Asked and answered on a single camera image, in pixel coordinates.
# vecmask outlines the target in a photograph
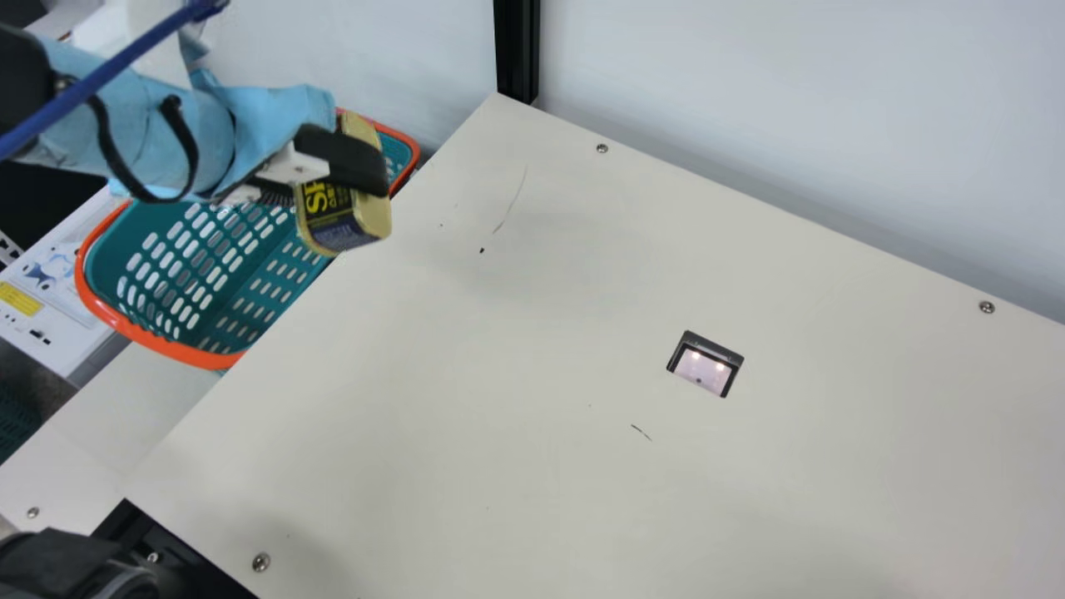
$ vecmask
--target screw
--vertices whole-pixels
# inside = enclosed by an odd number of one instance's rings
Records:
[[[251,561],[251,569],[257,572],[265,572],[266,568],[269,567],[269,555],[266,553],[260,553],[256,555],[256,558]]]

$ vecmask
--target white tabletop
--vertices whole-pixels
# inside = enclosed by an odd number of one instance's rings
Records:
[[[23,531],[92,533],[122,500],[122,480],[217,381],[129,345],[0,467],[0,514]]]
[[[1061,325],[502,97],[394,210],[126,486],[261,599],[1065,593]]]

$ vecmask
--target yellow sticker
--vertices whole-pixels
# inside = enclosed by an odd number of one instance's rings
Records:
[[[11,304],[16,310],[28,317],[32,317],[45,307],[44,304],[30,297],[10,282],[0,282],[0,300]]]

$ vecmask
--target blue rod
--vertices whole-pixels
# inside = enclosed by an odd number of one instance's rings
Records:
[[[228,0],[193,0],[163,19],[147,33],[133,41],[132,44],[122,48],[121,52],[115,54],[84,79],[64,90],[62,94],[52,98],[37,112],[0,137],[0,160],[7,160],[34,137],[70,114],[73,109],[99,92],[108,82],[118,77],[118,74],[133,64],[133,61],[140,59],[174,32],[189,22],[201,21],[217,14],[228,3]]]

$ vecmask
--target black cable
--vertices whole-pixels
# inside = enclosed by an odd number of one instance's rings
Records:
[[[147,204],[174,204],[189,195],[196,179],[196,171],[199,167],[199,148],[196,147],[196,139],[193,137],[193,133],[189,130],[185,119],[181,116],[181,98],[173,95],[167,96],[163,99],[163,103],[159,106],[160,114],[163,115],[166,124],[170,126],[174,135],[178,139],[178,143],[181,144],[181,149],[185,152],[185,158],[189,160],[189,180],[185,181],[185,187],[178,192],[178,195],[168,198],[159,197],[148,191],[148,188],[130,171],[121,153],[118,152],[118,146],[115,145],[115,141],[111,136],[111,117],[108,114],[108,107],[104,106],[99,96],[91,96],[85,100],[85,103],[88,104],[88,108],[93,110],[93,114],[96,115],[97,142],[100,144],[100,153],[103,155],[103,160],[106,161],[112,175],[121,184],[126,185],[130,195]]]

